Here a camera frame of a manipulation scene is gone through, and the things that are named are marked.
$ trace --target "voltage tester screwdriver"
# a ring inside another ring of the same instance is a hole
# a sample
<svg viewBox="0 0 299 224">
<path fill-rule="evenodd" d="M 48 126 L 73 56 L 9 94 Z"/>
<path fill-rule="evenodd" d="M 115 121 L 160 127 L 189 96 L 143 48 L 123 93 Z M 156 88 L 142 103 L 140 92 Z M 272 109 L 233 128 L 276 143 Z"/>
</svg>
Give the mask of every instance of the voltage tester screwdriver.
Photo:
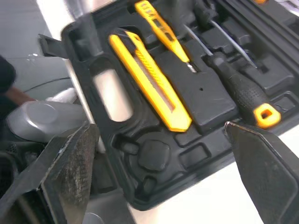
<svg viewBox="0 0 299 224">
<path fill-rule="evenodd" d="M 155 8 L 148 1 L 143 0 L 135 3 L 135 9 L 150 24 L 159 40 L 182 62 L 185 62 L 193 73 L 196 73 L 195 68 L 190 64 L 190 59 L 186 55 L 172 29 L 162 19 Z"/>
<path fill-rule="evenodd" d="M 203 47 L 209 56 L 209 62 L 224 82 L 231 97 L 235 100 L 248 122 L 255 122 L 260 128 L 269 128 L 277 124 L 280 113 L 269 104 L 269 99 L 263 90 L 253 81 L 236 71 L 226 60 L 225 56 L 217 52 L 213 54 L 206 45 L 185 25 L 188 34 Z"/>
<path fill-rule="evenodd" d="M 192 120 L 140 37 L 118 28 L 109 42 L 168 129 L 185 132 Z"/>
<path fill-rule="evenodd" d="M 211 0 L 207 0 L 209 7 L 205 4 L 204 0 L 196 0 L 194 11 L 198 15 L 200 22 L 203 25 L 211 24 L 215 28 L 219 29 L 220 32 L 232 43 L 234 48 L 251 64 L 257 69 L 256 63 L 249 57 L 245 50 L 236 42 L 225 30 L 214 21 L 214 18 L 218 16 L 214 3 Z"/>
</svg>

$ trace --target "tool case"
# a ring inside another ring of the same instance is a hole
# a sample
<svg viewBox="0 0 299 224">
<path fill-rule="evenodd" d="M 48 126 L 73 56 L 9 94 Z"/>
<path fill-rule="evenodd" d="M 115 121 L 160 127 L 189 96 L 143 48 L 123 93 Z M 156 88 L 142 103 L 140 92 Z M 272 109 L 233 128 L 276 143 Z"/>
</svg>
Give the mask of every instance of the tool case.
<svg viewBox="0 0 299 224">
<path fill-rule="evenodd" d="M 158 7 L 163 0 L 150 1 Z M 232 44 L 212 27 L 190 24 L 213 52 L 257 83 L 281 113 L 270 131 L 280 135 L 299 124 L 299 18 L 275 1 L 258 5 L 251 0 L 217 0 L 219 24 L 234 38 L 259 69 L 251 67 Z M 210 68 L 202 47 L 186 36 L 180 39 L 198 68 L 186 64 L 166 49 L 150 25 L 126 0 L 118 0 L 92 13 L 103 49 L 92 56 L 78 31 L 78 23 L 62 31 L 61 42 L 41 36 L 44 54 L 69 58 L 103 140 L 107 160 L 95 157 L 91 198 L 119 186 L 138 210 L 148 210 L 234 161 L 224 132 L 226 121 L 243 122 L 238 107 L 217 73 Z M 169 131 L 139 90 L 108 37 L 115 28 L 137 33 L 161 71 L 172 84 L 192 118 L 184 133 Z M 116 71 L 133 107 L 126 121 L 109 118 L 93 78 L 105 70 Z"/>
</svg>

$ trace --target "metal rod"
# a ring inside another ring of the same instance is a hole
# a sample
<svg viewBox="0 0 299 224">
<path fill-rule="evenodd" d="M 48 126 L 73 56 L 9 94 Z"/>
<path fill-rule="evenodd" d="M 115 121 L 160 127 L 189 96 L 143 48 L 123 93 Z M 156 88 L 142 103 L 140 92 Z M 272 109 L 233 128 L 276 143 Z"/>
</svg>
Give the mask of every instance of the metal rod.
<svg viewBox="0 0 299 224">
<path fill-rule="evenodd" d="M 186 30 L 188 31 L 188 34 L 195 40 L 198 41 L 198 43 L 200 43 L 200 45 L 202 46 L 202 48 L 205 50 L 206 54 L 208 56 L 213 56 L 213 53 L 206 47 L 206 45 L 196 36 L 196 34 L 186 25 L 184 25 Z"/>
<path fill-rule="evenodd" d="M 245 50 L 236 42 L 234 41 L 233 38 L 230 37 L 230 35 L 227 34 L 227 32 L 225 32 L 222 27 L 216 23 L 215 21 L 211 20 L 210 23 L 216 27 L 217 29 L 219 29 L 223 35 L 225 35 L 225 37 L 232 43 L 232 45 L 234 46 L 234 48 L 236 48 L 236 50 L 254 67 L 257 69 L 257 65 L 254 63 L 254 61 L 248 56 L 248 54 L 245 52 Z"/>
</svg>

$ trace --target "yellow screwdriver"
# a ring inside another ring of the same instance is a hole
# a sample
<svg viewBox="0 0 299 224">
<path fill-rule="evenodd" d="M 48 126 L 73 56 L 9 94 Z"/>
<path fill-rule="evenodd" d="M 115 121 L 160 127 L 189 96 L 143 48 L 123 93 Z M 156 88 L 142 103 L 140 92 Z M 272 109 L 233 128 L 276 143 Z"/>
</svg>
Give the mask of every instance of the yellow screwdriver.
<svg viewBox="0 0 299 224">
<path fill-rule="evenodd" d="M 140 37 L 118 28 L 109 43 L 168 129 L 185 132 L 192 120 Z"/>
<path fill-rule="evenodd" d="M 143 0 L 135 3 L 135 9 L 150 24 L 159 40 L 178 56 L 182 62 L 187 63 L 188 68 L 195 73 L 195 68 L 190 64 L 190 59 L 186 55 L 173 31 L 158 14 L 155 8 L 148 1 Z"/>
</svg>

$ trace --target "table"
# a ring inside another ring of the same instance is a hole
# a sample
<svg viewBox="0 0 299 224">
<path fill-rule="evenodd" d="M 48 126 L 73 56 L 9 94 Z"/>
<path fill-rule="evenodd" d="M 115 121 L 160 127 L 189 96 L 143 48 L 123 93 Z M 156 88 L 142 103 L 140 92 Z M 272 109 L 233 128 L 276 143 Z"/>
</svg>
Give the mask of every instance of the table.
<svg viewBox="0 0 299 224">
<path fill-rule="evenodd" d="M 86 0 L 91 11 L 111 1 Z M 63 0 L 37 0 L 37 3 L 52 37 L 60 40 L 60 31 L 73 21 Z M 94 123 L 71 63 L 69 60 L 65 62 L 84 110 L 90 122 Z M 299 157 L 297 136 L 299 126 L 280 135 L 280 139 Z M 151 210 L 138 211 L 128 206 L 138 224 L 263 223 L 242 184 L 235 162 Z"/>
</svg>

